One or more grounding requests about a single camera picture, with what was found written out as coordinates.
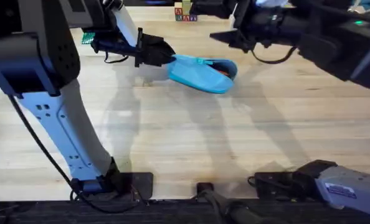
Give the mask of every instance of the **black mount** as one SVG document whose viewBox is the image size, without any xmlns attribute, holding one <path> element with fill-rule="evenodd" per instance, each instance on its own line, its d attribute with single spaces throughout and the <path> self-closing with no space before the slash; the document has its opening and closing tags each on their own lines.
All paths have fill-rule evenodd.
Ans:
<svg viewBox="0 0 370 224">
<path fill-rule="evenodd" d="M 98 194 L 114 194 L 124 197 L 136 190 L 141 198 L 147 200 L 152 197 L 153 193 L 153 174 L 151 172 L 121 173 L 112 158 L 105 176 L 87 181 L 72 179 L 70 185 L 75 192 L 82 192 L 86 197 Z"/>
<path fill-rule="evenodd" d="M 256 172 L 248 182 L 257 190 L 260 199 L 279 201 L 322 201 L 315 179 L 335 162 L 316 160 L 295 172 Z"/>
</svg>

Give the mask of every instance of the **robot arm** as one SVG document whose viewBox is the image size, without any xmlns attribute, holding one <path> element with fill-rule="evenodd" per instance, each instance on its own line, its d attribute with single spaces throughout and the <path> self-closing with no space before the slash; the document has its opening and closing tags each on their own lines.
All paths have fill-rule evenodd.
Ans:
<svg viewBox="0 0 370 224">
<path fill-rule="evenodd" d="M 249 183 L 262 199 L 316 200 L 370 214 L 370 174 L 334 162 L 313 161 L 295 172 L 258 172 Z"/>
<path fill-rule="evenodd" d="M 119 0 L 0 1 L 1 90 L 43 125 L 70 168 L 76 193 L 121 194 L 123 177 L 82 103 L 80 59 L 69 25 L 95 32 L 96 51 L 134 56 L 136 65 L 160 66 L 174 51 L 163 38 L 137 30 Z M 151 190 L 143 196 L 151 197 Z"/>
<path fill-rule="evenodd" d="M 318 2 L 292 0 L 294 7 L 282 8 L 259 7 L 256 0 L 198 0 L 191 13 L 227 19 L 234 12 L 234 30 L 210 37 L 253 54 L 257 43 L 297 47 L 329 74 L 370 88 L 370 12 L 348 13 L 350 0 Z"/>
</svg>

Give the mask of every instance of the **wooden tabletop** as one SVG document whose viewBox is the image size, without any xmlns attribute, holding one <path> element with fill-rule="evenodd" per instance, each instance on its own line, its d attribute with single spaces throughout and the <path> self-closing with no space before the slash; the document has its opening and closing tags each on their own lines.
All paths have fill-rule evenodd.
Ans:
<svg viewBox="0 0 370 224">
<path fill-rule="evenodd" d="M 226 196 L 253 197 L 246 178 L 254 172 L 315 159 L 370 172 L 370 90 L 343 83 L 297 54 L 265 65 L 209 38 L 228 30 L 229 21 L 176 22 L 171 7 L 129 10 L 137 26 L 164 37 L 178 54 L 228 58 L 239 67 L 228 93 L 204 93 L 168 80 L 164 67 L 134 68 L 133 59 L 105 64 L 73 30 L 82 63 L 78 79 L 96 132 L 121 171 L 154 174 L 154 198 L 189 198 L 198 182 L 213 182 Z M 287 50 L 258 46 L 256 52 L 273 60 Z M 26 115 L 67 171 L 42 126 Z M 65 200 L 69 192 L 0 90 L 0 200 Z"/>
</svg>

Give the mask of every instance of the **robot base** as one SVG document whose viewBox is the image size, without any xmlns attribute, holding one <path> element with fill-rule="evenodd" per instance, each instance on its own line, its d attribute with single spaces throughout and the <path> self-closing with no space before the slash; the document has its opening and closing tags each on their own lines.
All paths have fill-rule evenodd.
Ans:
<svg viewBox="0 0 370 224">
<path fill-rule="evenodd" d="M 111 159 L 109 171 L 106 175 L 95 180 L 72 179 L 71 186 L 75 191 L 82 192 L 85 197 L 91 198 L 133 198 L 132 194 L 139 194 L 145 200 L 153 194 L 153 174 L 151 172 L 123 172 Z"/>
</svg>

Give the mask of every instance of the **black clamp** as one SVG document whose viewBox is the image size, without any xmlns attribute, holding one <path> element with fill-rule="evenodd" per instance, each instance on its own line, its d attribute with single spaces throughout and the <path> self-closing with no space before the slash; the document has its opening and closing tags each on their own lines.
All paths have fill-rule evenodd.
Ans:
<svg viewBox="0 0 370 224">
<path fill-rule="evenodd" d="M 248 182 L 257 190 L 261 199 L 279 201 L 323 201 L 316 188 L 315 179 L 321 172 L 337 164 L 330 161 L 316 160 L 295 172 L 256 172 Z"/>
</svg>

